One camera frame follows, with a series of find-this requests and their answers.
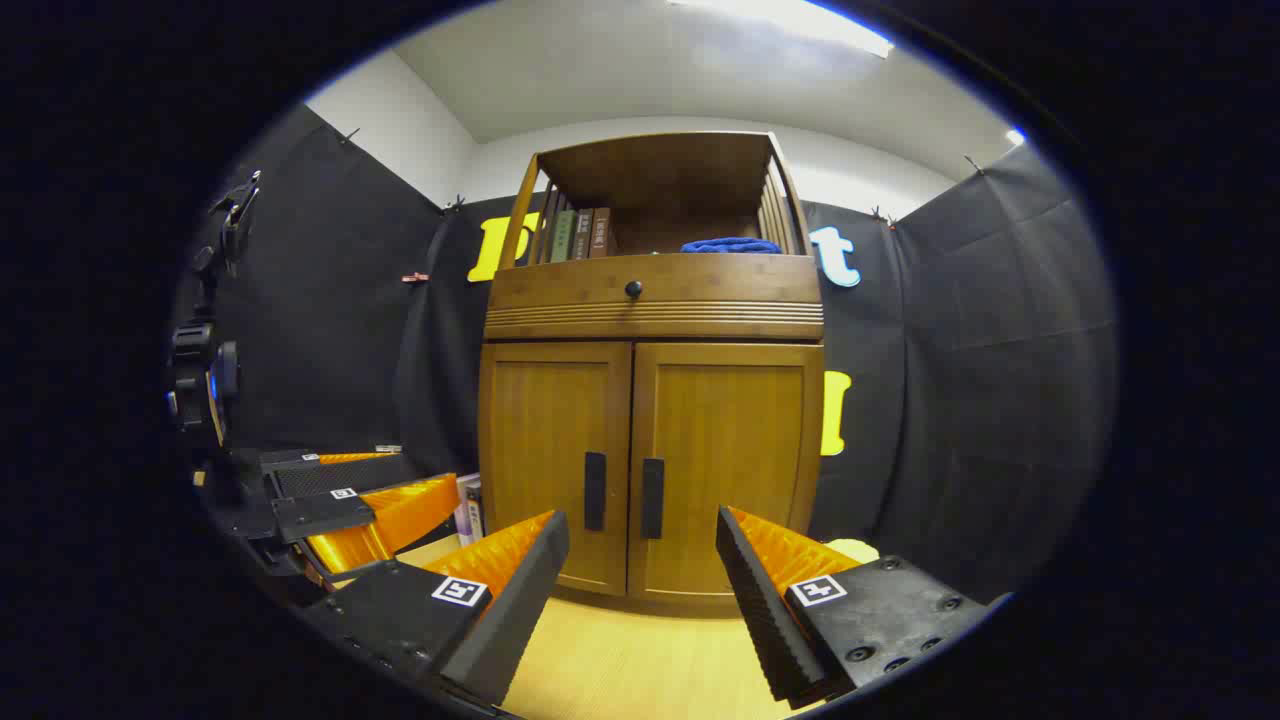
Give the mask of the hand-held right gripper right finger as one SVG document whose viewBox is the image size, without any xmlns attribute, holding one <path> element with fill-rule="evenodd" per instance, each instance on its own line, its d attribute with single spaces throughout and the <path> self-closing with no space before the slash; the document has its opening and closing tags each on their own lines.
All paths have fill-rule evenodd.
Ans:
<svg viewBox="0 0 1280 720">
<path fill-rule="evenodd" d="M 878 691 L 998 607 L 906 559 L 861 562 L 731 506 L 716 548 L 771 693 L 794 710 Z"/>
</svg>

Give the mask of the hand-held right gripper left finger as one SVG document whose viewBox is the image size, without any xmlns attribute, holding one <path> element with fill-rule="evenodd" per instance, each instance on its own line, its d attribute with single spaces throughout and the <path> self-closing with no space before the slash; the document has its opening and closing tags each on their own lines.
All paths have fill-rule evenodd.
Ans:
<svg viewBox="0 0 1280 720">
<path fill-rule="evenodd" d="M 495 711 L 570 551 L 547 511 L 424 566 L 384 561 L 300 611 L 383 676 L 465 711 Z"/>
</svg>

